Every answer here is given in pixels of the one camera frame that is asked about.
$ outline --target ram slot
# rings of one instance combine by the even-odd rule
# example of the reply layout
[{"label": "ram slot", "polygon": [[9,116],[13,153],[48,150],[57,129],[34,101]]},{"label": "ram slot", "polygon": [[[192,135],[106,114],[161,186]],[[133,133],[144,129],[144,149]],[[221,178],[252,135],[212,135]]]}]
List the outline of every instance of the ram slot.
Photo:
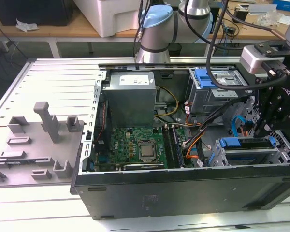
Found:
[{"label": "ram slot", "polygon": [[176,158],[176,152],[174,151],[172,136],[170,136],[168,128],[162,128],[162,136],[168,168],[178,168],[179,165]]},{"label": "ram slot", "polygon": [[169,131],[170,131],[170,134],[174,140],[174,149],[175,149],[175,152],[177,155],[179,167],[184,167],[183,155],[182,155],[182,152],[180,150],[180,145],[179,145],[179,141],[178,141],[178,136],[176,134],[176,129],[175,129],[175,127],[172,127],[172,128],[170,128]]}]

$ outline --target wooden desk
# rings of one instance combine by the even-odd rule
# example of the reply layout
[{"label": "wooden desk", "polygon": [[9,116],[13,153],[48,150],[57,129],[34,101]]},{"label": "wooden desk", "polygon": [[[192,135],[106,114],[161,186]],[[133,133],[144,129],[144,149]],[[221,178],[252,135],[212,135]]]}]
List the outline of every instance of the wooden desk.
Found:
[{"label": "wooden desk", "polygon": [[[235,8],[238,2],[229,2],[229,9]],[[290,16],[290,12],[282,12],[285,15]],[[258,16],[248,15],[246,21],[255,23]],[[234,25],[231,22],[226,21],[227,26]],[[242,24],[237,24],[240,28],[238,36],[233,40],[233,43],[238,44],[253,44],[265,40],[274,40],[276,37],[267,31],[262,31]],[[53,54],[53,57],[59,58],[60,52],[57,47],[57,42],[88,42],[89,49],[93,51],[91,42],[132,42],[136,33],[136,30],[128,30],[117,33],[112,37],[101,38],[96,30],[91,26],[83,14],[79,11],[75,11],[73,19],[70,24],[65,27],[55,26],[39,26],[39,30],[29,31],[28,33],[22,32],[15,26],[3,26],[0,22],[0,28],[3,32],[9,36],[13,41],[40,41],[48,42]],[[288,26],[280,24],[278,29],[281,33],[285,34]],[[217,36],[217,42],[222,37],[222,29],[220,28]],[[7,39],[0,32],[0,41],[6,41]]]}]

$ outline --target yellow wire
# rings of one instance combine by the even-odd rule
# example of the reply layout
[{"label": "yellow wire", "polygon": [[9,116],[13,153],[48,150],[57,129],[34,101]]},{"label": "yellow wire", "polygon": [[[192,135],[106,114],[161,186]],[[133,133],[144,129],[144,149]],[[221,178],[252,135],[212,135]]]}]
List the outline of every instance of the yellow wire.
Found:
[{"label": "yellow wire", "polygon": [[174,109],[172,112],[169,112],[169,113],[167,113],[167,114],[162,114],[162,115],[154,115],[154,116],[169,116],[169,115],[173,115],[173,114],[175,114],[176,111],[178,110],[178,100],[177,100],[177,98],[176,98],[175,95],[174,95],[170,90],[168,90],[167,88],[165,88],[165,87],[160,87],[160,88],[164,89],[164,90],[167,91],[169,94],[171,94],[171,96],[172,96],[172,97],[175,99],[175,101],[176,101],[176,107],[175,107],[175,109]]}]

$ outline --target blue latch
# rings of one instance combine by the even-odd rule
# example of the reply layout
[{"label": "blue latch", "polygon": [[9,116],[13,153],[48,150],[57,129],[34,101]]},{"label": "blue latch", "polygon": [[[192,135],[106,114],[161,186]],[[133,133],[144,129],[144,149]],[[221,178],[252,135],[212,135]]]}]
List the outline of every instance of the blue latch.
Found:
[{"label": "blue latch", "polygon": [[273,136],[269,137],[269,141],[271,142],[273,147],[275,147],[277,145],[276,139]]},{"label": "blue latch", "polygon": [[200,82],[201,88],[217,88],[207,74],[206,69],[195,69],[195,78]]},{"label": "blue latch", "polygon": [[226,147],[226,146],[241,146],[240,141],[237,138],[222,138],[220,140],[220,145],[222,147]]}]

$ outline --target white storage box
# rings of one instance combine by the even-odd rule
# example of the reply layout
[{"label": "white storage box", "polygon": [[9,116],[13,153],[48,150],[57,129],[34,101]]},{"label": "white storage box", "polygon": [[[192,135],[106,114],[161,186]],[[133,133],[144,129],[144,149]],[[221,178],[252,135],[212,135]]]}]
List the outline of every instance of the white storage box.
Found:
[{"label": "white storage box", "polygon": [[140,0],[74,0],[101,37],[138,29]]}]

